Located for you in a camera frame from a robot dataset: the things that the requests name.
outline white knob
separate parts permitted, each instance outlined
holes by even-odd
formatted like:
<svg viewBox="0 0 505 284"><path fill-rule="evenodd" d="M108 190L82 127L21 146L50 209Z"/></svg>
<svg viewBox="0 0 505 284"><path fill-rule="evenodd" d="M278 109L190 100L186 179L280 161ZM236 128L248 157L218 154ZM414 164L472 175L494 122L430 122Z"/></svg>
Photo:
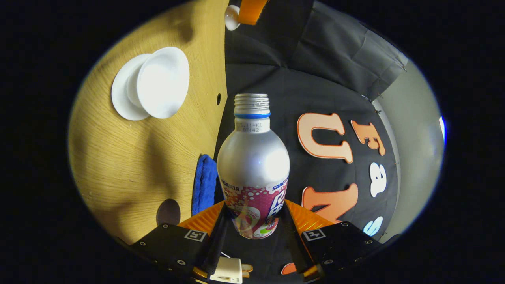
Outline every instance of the white knob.
<svg viewBox="0 0 505 284"><path fill-rule="evenodd" d="M189 87L189 63L176 47L142 54L128 61L112 84L112 104L122 117L141 120L173 116Z"/></svg>
<svg viewBox="0 0 505 284"><path fill-rule="evenodd" d="M224 13L224 24L228 30L234 30L240 26L238 23L238 14L240 13L240 8L235 5L230 5L226 8Z"/></svg>

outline orange letter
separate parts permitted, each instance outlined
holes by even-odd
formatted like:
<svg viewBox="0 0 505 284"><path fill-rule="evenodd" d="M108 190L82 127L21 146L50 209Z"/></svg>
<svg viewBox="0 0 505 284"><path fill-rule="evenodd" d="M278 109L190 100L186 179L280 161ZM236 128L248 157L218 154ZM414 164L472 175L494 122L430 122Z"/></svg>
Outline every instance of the orange letter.
<svg viewBox="0 0 505 284"><path fill-rule="evenodd" d="M365 143L365 139L368 139L368 147L372 150L379 148L379 154L384 156L386 154L386 149L384 144L375 129L375 126L370 122L369 125L357 124L355 121L351 120L350 123L356 133L356 136L360 140L361 144Z"/></svg>
<svg viewBox="0 0 505 284"><path fill-rule="evenodd" d="M355 183L347 190L330 193L319 193L311 186L307 186L301 194L302 207L312 210L315 206L326 205L315 213L334 224L340 223L341 221L336 219L354 207L357 202L358 186Z"/></svg>
<svg viewBox="0 0 505 284"><path fill-rule="evenodd" d="M352 151L347 141L343 141L340 146L322 145L314 141L312 130L316 128L335 130L340 135L344 135L344 125L336 113L324 115L318 113L305 113L298 118L298 140L301 146L310 155L318 158L345 159L352 163Z"/></svg>

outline blue towel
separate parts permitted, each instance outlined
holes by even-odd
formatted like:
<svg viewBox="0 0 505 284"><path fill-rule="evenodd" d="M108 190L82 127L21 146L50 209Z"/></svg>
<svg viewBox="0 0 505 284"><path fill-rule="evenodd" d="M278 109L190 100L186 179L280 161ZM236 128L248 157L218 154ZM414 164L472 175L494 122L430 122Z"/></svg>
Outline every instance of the blue towel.
<svg viewBox="0 0 505 284"><path fill-rule="evenodd" d="M214 205L214 191L218 168L216 162L209 155L201 155L196 165L194 177L191 215L194 216Z"/></svg>

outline white plate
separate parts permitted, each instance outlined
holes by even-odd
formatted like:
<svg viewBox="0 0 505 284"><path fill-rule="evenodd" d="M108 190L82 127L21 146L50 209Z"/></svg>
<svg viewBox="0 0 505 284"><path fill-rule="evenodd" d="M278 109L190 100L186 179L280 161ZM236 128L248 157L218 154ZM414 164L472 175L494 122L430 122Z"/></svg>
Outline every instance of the white plate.
<svg viewBox="0 0 505 284"><path fill-rule="evenodd" d="M122 117L129 120L142 120L149 116L143 108L134 105L126 93L126 83L130 75L151 56L152 54L141 54L132 58L119 70L112 83L112 104Z"/></svg>
<svg viewBox="0 0 505 284"><path fill-rule="evenodd" d="M188 87L188 59L176 47L153 53L138 74L138 99L145 111L156 118L173 116L186 99Z"/></svg>

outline wooden panel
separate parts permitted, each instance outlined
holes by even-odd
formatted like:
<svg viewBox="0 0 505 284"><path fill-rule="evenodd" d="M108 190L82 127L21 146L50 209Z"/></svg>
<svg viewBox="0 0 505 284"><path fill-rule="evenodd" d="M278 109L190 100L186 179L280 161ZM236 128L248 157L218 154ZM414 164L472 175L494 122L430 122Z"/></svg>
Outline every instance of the wooden panel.
<svg viewBox="0 0 505 284"><path fill-rule="evenodd" d="M156 227L168 198L191 216L200 154L214 156L226 104L225 0L196 0L140 26L93 67L78 92L69 127L69 155L83 200L112 235L131 244ZM131 58L166 46L182 49L190 68L189 90L177 114L141 121L114 109L111 87ZM217 105L217 95L221 103Z"/></svg>

